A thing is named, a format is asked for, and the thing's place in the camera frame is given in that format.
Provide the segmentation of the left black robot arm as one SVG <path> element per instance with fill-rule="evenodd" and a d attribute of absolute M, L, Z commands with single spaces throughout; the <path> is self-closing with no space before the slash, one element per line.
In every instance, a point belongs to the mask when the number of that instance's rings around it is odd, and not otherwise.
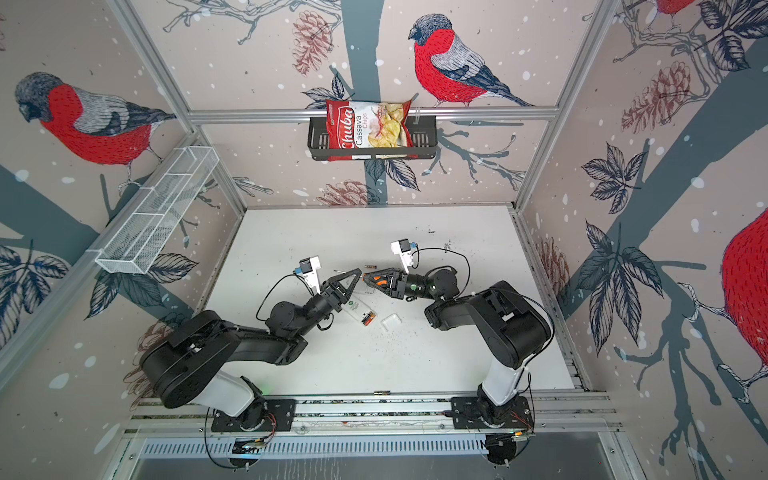
<path fill-rule="evenodd" d="M 261 391 L 244 378 L 223 371 L 229 362 L 285 366 L 308 345 L 312 329 L 342 310 L 362 271 L 353 269 L 323 282 L 305 304 L 277 303 L 264 329 L 235 324 L 205 310 L 143 354 L 140 367 L 168 409 L 203 405 L 229 417 L 258 407 Z"/>

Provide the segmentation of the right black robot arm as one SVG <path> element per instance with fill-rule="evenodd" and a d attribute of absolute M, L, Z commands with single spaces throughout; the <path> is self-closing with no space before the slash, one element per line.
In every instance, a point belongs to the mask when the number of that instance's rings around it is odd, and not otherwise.
<path fill-rule="evenodd" d="M 481 418 L 489 424 L 499 424 L 499 418 L 511 411 L 525 368 L 554 338 L 552 321 L 506 281 L 462 296 L 456 269 L 450 266 L 425 275 L 388 268 L 367 273 L 363 280 L 390 298 L 430 300 L 424 315 L 434 329 L 477 329 L 494 357 L 476 401 Z"/>

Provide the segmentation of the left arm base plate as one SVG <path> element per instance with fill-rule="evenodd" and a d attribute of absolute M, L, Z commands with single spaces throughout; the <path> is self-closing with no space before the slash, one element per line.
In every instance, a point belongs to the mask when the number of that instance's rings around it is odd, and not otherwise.
<path fill-rule="evenodd" d="M 215 410 L 211 430 L 215 433 L 288 432 L 292 428 L 297 401 L 258 398 L 237 417 Z"/>

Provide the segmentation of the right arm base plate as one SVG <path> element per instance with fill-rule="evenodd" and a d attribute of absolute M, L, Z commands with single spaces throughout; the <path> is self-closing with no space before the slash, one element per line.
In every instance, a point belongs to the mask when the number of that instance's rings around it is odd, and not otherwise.
<path fill-rule="evenodd" d="M 444 412 L 455 429 L 521 429 L 534 426 L 533 411 L 529 401 L 517 395 L 501 406 L 494 405 L 481 395 L 452 397 L 450 408 Z"/>

